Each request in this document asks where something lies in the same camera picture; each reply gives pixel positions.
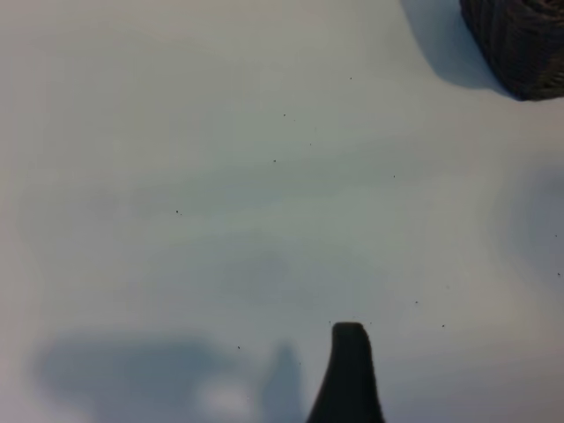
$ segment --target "black pointed object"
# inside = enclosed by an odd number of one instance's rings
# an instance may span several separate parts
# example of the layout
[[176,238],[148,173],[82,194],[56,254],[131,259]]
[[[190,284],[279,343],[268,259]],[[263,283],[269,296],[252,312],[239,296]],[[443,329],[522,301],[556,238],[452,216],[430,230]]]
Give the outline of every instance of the black pointed object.
[[333,326],[329,366],[308,423],[384,423],[370,340],[360,323]]

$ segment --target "dark brown woven object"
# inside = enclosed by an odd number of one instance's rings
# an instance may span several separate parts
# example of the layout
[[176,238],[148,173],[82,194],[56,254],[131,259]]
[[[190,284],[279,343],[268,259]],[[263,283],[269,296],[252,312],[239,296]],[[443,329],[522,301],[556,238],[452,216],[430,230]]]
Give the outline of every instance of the dark brown woven object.
[[564,95],[564,0],[460,0],[495,76],[521,100]]

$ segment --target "black object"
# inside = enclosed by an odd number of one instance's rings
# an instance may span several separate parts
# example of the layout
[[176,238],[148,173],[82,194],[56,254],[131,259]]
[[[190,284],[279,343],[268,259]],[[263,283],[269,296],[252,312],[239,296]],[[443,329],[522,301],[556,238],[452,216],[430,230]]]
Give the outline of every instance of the black object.
[[484,58],[511,93],[520,100],[564,95],[561,0],[460,0],[460,4]]
[[308,423],[384,423],[372,350],[360,323],[336,323],[329,366]]

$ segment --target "dark object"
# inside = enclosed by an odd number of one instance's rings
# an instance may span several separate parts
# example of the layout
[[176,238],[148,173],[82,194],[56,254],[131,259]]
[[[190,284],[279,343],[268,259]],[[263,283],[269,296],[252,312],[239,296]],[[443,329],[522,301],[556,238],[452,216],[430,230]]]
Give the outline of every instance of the dark object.
[[520,100],[564,95],[561,0],[460,0],[466,25],[500,82]]
[[323,385],[308,423],[384,423],[372,351],[360,323],[336,323]]

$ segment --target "wicker basket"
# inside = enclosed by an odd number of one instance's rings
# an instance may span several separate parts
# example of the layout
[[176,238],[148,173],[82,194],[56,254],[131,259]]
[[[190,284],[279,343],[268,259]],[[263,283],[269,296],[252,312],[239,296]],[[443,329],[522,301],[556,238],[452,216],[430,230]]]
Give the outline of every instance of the wicker basket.
[[482,54],[511,93],[521,100],[564,95],[564,0],[460,4]]

